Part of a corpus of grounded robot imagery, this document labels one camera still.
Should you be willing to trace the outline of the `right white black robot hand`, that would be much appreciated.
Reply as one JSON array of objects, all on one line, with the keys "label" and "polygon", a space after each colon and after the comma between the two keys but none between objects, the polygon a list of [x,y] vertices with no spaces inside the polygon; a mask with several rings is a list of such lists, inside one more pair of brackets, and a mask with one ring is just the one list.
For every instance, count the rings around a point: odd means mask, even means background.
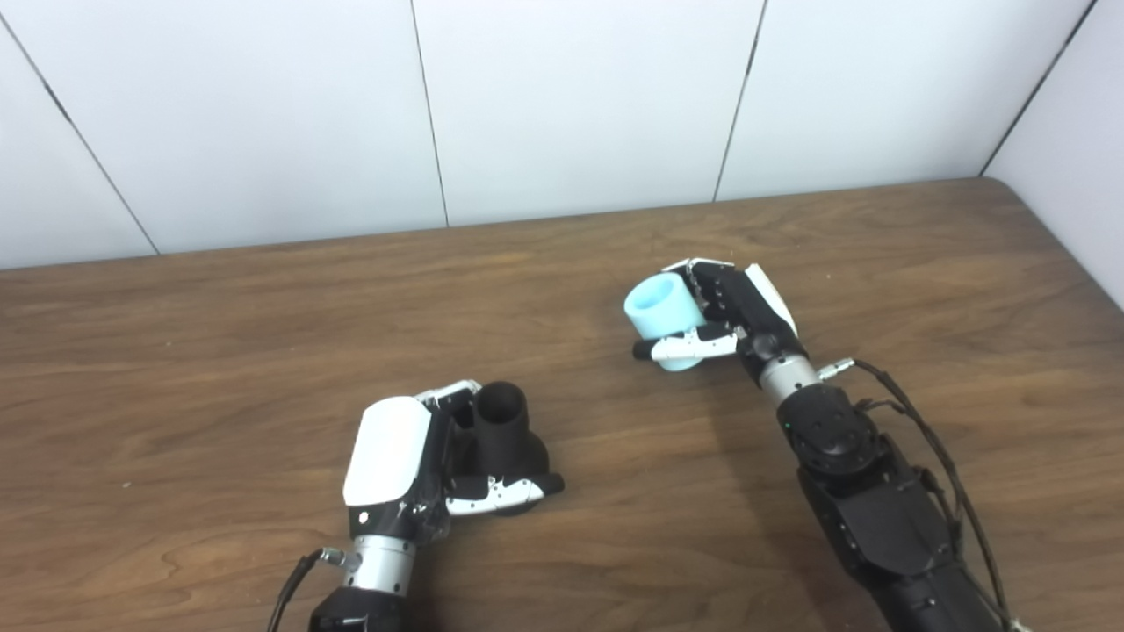
[{"label": "right white black robot hand", "polygon": [[808,353],[782,296],[763,268],[688,258],[635,285],[623,312],[640,341],[635,359],[682,371],[716,356],[737,356],[764,385],[769,370]]}]

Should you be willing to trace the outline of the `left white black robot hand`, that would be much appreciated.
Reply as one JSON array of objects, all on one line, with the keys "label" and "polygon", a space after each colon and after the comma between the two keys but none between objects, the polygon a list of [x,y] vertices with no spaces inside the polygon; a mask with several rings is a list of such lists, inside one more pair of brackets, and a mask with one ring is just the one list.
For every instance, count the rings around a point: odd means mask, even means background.
[{"label": "left white black robot hand", "polygon": [[565,490],[516,383],[457,383],[370,405],[342,484],[357,547],[409,549],[457,516],[514,516]]}]

